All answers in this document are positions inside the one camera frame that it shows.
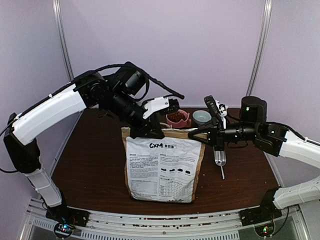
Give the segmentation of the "metal scoop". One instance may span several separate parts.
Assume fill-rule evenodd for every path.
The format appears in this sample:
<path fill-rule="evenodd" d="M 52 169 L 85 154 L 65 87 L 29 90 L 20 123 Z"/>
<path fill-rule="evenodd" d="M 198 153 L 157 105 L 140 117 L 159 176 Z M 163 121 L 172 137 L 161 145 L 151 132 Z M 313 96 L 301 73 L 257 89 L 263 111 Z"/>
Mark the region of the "metal scoop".
<path fill-rule="evenodd" d="M 215 164 L 220 167 L 221 176 L 222 176 L 222 179 L 224 180 L 225 173 L 224 173 L 223 167 L 225 166 L 225 164 L 227 162 L 225 151 L 224 150 L 223 151 L 215 150 L 214 151 L 214 161 L 215 161 Z"/>

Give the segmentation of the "pet food bag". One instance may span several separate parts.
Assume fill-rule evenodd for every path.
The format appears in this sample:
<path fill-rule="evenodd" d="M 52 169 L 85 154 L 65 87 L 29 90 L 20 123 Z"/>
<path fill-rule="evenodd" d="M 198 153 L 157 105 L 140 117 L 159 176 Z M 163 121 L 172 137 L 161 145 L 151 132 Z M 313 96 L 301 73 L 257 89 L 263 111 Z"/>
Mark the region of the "pet food bag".
<path fill-rule="evenodd" d="M 188 138 L 188 130 L 165 128 L 164 138 L 132 138 L 121 128 L 126 154 L 125 185 L 139 201 L 192 203 L 206 146 Z"/>

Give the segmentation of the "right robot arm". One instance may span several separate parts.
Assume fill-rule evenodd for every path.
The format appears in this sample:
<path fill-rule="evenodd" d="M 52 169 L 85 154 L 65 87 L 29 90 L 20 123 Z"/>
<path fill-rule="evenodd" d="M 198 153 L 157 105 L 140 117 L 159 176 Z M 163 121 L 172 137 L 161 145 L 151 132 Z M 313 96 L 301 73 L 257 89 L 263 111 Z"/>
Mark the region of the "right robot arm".
<path fill-rule="evenodd" d="M 251 141 L 259 150 L 275 156 L 298 160 L 319 168 L 320 144 L 302 136 L 283 123 L 267 121 L 267 102 L 256 96 L 241 99 L 239 118 L 227 123 L 228 111 L 213 96 L 204 98 L 211 119 L 188 133 L 192 140 L 213 148 L 214 161 L 226 164 L 225 144 Z"/>

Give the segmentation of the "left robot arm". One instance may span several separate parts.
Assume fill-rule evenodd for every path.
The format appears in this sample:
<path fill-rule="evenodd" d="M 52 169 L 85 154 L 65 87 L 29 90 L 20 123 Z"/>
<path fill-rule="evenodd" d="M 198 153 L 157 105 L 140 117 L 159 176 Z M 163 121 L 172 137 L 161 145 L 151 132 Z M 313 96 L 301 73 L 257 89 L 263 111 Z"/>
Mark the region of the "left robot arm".
<path fill-rule="evenodd" d="M 41 163 L 38 135 L 74 114 L 98 106 L 128 123 L 132 138 L 162 139 L 156 113 L 170 106 L 169 97 L 136 98 L 140 89 L 148 89 L 151 83 L 163 86 L 131 62 L 108 64 L 82 73 L 27 110 L 10 116 L 2 134 L 15 171 L 26 176 L 61 222 L 69 221 L 72 211 Z"/>

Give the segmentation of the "pink pet bowl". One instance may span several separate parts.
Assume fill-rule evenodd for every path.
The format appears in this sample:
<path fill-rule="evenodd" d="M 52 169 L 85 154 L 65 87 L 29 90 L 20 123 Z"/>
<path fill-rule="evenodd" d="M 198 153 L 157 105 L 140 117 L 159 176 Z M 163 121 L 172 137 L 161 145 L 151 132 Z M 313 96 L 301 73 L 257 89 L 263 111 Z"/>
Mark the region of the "pink pet bowl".
<path fill-rule="evenodd" d="M 165 117 L 167 124 L 172 126 L 174 129 L 189 128 L 192 124 L 190 113 L 182 109 L 179 109 L 177 112 L 167 114 Z"/>

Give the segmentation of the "light blue ceramic bowl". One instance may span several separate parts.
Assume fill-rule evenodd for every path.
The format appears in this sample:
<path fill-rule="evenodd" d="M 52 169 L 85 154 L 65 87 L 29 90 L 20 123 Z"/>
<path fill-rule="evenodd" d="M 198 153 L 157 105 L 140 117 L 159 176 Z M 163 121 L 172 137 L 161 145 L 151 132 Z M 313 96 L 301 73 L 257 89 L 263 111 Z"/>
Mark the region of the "light blue ceramic bowl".
<path fill-rule="evenodd" d="M 192 113 L 192 118 L 197 126 L 202 126 L 211 120 L 211 115 L 205 110 L 196 110 Z"/>

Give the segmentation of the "kibble in pink bowl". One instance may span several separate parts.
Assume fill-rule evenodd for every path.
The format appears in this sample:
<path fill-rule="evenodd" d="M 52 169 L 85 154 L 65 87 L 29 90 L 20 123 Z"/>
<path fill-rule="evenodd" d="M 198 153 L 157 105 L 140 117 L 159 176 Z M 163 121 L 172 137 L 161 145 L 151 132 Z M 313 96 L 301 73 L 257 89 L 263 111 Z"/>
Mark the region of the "kibble in pink bowl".
<path fill-rule="evenodd" d="M 167 115 L 167 119 L 171 122 L 178 123 L 180 121 L 185 121 L 187 118 L 182 112 L 174 112 Z"/>

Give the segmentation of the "right aluminium frame post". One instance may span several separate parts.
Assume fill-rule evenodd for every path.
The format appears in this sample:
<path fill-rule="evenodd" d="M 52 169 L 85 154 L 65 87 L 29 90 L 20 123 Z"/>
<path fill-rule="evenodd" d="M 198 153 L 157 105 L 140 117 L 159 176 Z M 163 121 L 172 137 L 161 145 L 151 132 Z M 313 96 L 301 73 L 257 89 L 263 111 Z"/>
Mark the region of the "right aluminium frame post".
<path fill-rule="evenodd" d="M 246 91 L 246 96 L 251 96 L 253 94 L 253 90 L 255 87 L 255 83 L 257 81 L 257 77 L 259 74 L 260 65 L 263 58 L 263 53 L 265 49 L 265 45 L 268 38 L 271 17 L 272 17 L 272 0 L 264 1 L 264 10 L 261 20 L 260 34 L 259 40 L 257 44 L 256 54 L 253 62 L 253 67 L 250 75 L 249 84 Z"/>

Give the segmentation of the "aluminium frame post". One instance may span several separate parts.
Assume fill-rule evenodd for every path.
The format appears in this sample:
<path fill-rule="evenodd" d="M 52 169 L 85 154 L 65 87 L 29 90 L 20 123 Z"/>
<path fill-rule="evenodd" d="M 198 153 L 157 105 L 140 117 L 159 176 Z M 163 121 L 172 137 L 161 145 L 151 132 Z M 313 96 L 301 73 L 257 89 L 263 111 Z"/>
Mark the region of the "aluminium frame post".
<path fill-rule="evenodd" d="M 55 23 L 57 27 L 60 47 L 61 47 L 62 56 L 63 56 L 63 63 L 66 69 L 68 79 L 71 82 L 74 79 L 74 73 L 71 65 L 71 60 L 69 56 L 69 51 L 68 51 L 67 41 L 66 41 L 66 36 L 64 31 L 63 18 L 62 18 L 62 12 L 61 12 L 61 3 L 59 0 L 52 0 L 52 6 L 53 6 L 53 15 L 54 15 Z"/>
<path fill-rule="evenodd" d="M 260 34 L 259 40 L 257 44 L 256 54 L 253 62 L 253 67 L 250 75 L 249 84 L 246 91 L 246 96 L 251 96 L 253 94 L 253 90 L 255 87 L 255 83 L 257 81 L 257 77 L 259 74 L 260 65 L 263 58 L 263 53 L 265 49 L 265 45 L 268 38 L 271 17 L 272 17 L 272 0 L 264 1 L 264 10 L 261 20 Z"/>

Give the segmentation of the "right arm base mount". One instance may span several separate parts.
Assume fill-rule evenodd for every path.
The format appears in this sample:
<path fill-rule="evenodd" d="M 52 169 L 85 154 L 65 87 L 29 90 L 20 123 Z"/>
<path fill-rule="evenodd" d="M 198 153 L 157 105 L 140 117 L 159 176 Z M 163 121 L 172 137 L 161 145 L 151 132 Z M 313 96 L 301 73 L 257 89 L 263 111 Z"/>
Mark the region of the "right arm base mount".
<path fill-rule="evenodd" d="M 239 212 L 242 226 L 271 221 L 275 214 L 268 207 L 246 208 Z"/>

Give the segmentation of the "front aluminium rail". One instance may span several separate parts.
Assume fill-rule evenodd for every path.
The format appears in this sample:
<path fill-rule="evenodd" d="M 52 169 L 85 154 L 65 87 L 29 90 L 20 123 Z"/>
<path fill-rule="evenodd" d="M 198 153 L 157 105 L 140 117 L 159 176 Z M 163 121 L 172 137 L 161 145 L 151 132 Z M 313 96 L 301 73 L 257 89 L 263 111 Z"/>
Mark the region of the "front aluminium rail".
<path fill-rule="evenodd" d="M 262 240 L 258 231 L 270 226 L 270 240 L 309 240 L 298 207 L 280 218 L 244 226 L 238 210 L 187 215 L 134 215 L 90 211 L 86 226 L 77 226 L 71 240 Z"/>

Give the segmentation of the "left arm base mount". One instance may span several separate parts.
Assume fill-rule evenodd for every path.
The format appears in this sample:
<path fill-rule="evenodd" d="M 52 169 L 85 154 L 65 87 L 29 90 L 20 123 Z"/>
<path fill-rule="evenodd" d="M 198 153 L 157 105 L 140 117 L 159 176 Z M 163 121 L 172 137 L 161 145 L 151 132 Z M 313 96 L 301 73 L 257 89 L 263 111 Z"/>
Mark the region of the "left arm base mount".
<path fill-rule="evenodd" d="M 90 213 L 85 210 L 70 208 L 64 205 L 48 207 L 45 217 L 72 227 L 86 227 Z"/>

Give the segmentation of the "left aluminium frame post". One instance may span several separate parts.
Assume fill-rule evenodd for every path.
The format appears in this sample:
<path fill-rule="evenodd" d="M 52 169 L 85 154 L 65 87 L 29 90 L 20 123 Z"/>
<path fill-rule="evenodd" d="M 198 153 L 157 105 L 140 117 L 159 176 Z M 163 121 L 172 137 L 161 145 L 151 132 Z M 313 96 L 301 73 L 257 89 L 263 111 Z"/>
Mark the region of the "left aluminium frame post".
<path fill-rule="evenodd" d="M 61 47 L 62 56 L 63 56 L 63 63 L 66 69 L 68 79 L 71 82 L 74 79 L 74 73 L 71 65 L 71 60 L 69 56 L 69 51 L 68 51 L 67 41 L 66 41 L 66 36 L 64 31 L 63 18 L 62 18 L 62 12 L 61 12 L 61 3 L 59 0 L 52 0 L 52 6 L 53 6 L 53 15 L 54 15 L 55 23 L 57 27 L 60 47 Z"/>

